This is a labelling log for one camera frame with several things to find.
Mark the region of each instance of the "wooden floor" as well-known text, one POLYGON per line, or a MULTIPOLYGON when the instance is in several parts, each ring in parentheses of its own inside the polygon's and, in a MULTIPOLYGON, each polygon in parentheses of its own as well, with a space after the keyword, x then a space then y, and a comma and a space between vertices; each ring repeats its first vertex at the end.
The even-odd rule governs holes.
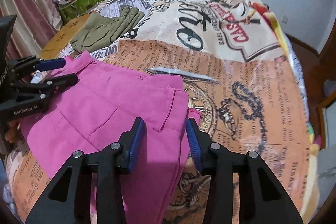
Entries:
POLYGON ((315 53, 294 42, 292 42, 292 45, 294 52, 302 65, 303 78, 306 86, 310 111, 309 120, 315 131, 315 135, 319 135, 320 118, 317 107, 325 99, 323 92, 325 75, 321 72, 320 60, 315 53))

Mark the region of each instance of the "silver bolt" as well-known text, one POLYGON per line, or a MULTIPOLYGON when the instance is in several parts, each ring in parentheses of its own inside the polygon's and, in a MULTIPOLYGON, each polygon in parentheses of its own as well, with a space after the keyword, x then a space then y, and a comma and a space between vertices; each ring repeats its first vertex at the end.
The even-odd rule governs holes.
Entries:
POLYGON ((82 152, 79 151, 79 150, 73 152, 73 154, 72 154, 72 156, 73 156, 74 158, 79 158, 81 155, 82 155, 82 152))
POLYGON ((221 145, 219 143, 212 143, 210 147, 214 150, 218 150, 219 148, 221 148, 221 145))
POLYGON ((251 158, 257 158, 258 157, 258 153, 256 152, 256 151, 250 151, 249 152, 249 156, 251 157, 251 158))
POLYGON ((116 150, 116 149, 120 148, 120 143, 113 143, 113 144, 111 144, 110 147, 111 147, 113 150, 116 150))

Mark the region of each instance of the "pink striped curtain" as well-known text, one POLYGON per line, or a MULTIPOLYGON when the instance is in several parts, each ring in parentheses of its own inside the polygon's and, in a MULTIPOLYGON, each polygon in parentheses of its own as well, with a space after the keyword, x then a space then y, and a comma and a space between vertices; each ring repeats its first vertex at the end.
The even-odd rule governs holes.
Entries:
POLYGON ((16 14, 8 59, 38 55, 62 26, 51 0, 0 0, 0 16, 16 14))

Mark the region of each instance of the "pink pants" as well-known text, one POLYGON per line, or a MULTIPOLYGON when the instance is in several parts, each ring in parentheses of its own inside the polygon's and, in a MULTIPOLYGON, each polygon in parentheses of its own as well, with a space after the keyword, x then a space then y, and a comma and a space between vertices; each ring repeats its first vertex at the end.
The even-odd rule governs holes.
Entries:
POLYGON ((47 113, 20 120, 34 156, 52 178, 74 151, 100 151, 142 117, 147 134, 137 167, 120 177, 124 208, 128 224, 161 223, 189 153, 185 121, 200 117, 188 108, 182 78, 105 64, 88 52, 52 74, 68 73, 79 82, 55 93, 47 113))

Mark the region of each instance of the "wall outlet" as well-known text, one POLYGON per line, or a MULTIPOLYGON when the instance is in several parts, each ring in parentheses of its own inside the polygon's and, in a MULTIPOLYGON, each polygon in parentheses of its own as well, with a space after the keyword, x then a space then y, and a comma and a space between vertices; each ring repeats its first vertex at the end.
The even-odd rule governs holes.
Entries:
POLYGON ((281 19, 281 22, 286 24, 288 22, 288 17, 286 15, 284 15, 281 19))

